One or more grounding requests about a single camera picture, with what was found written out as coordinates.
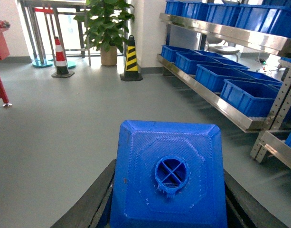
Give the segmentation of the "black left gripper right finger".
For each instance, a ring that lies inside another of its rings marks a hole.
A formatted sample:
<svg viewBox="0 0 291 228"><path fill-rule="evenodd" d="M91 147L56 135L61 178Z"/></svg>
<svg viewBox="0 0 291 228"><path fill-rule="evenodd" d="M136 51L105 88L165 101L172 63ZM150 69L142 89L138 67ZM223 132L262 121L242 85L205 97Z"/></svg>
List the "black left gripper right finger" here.
<svg viewBox="0 0 291 228"><path fill-rule="evenodd" d="M227 171L224 171L226 213L229 228L286 228Z"/></svg>

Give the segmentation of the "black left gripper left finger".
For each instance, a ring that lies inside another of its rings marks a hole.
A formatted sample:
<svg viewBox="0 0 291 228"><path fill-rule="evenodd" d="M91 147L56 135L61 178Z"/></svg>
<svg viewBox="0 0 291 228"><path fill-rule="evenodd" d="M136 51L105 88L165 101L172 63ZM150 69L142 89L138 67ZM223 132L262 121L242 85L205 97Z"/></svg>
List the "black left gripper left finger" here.
<svg viewBox="0 0 291 228"><path fill-rule="evenodd" d="M53 228L106 228L110 220L116 160L112 160L83 196Z"/></svg>

